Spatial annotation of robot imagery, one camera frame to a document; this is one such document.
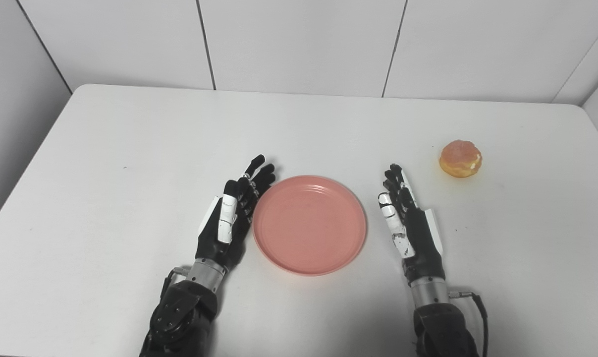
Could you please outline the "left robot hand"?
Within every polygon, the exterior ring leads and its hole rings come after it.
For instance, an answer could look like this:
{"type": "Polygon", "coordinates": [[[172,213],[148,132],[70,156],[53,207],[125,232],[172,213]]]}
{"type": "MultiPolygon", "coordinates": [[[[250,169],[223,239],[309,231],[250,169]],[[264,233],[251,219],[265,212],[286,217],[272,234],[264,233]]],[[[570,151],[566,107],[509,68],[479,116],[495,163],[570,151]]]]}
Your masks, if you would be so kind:
{"type": "Polygon", "coordinates": [[[275,166],[260,154],[237,180],[228,180],[202,222],[195,258],[212,261],[227,271],[244,255],[245,237],[261,196],[276,181],[275,166]]]}

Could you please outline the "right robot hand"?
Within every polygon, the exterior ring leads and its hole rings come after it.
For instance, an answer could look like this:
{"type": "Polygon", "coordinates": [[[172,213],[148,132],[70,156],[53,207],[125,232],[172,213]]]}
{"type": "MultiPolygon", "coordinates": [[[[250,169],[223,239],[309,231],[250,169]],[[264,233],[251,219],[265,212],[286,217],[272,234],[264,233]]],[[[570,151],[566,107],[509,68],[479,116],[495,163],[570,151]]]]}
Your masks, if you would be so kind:
{"type": "Polygon", "coordinates": [[[419,207],[400,165],[392,163],[384,175],[385,192],[378,195],[378,205],[400,253],[408,284],[418,279],[445,279],[441,244],[432,229],[432,211],[419,207]]]}

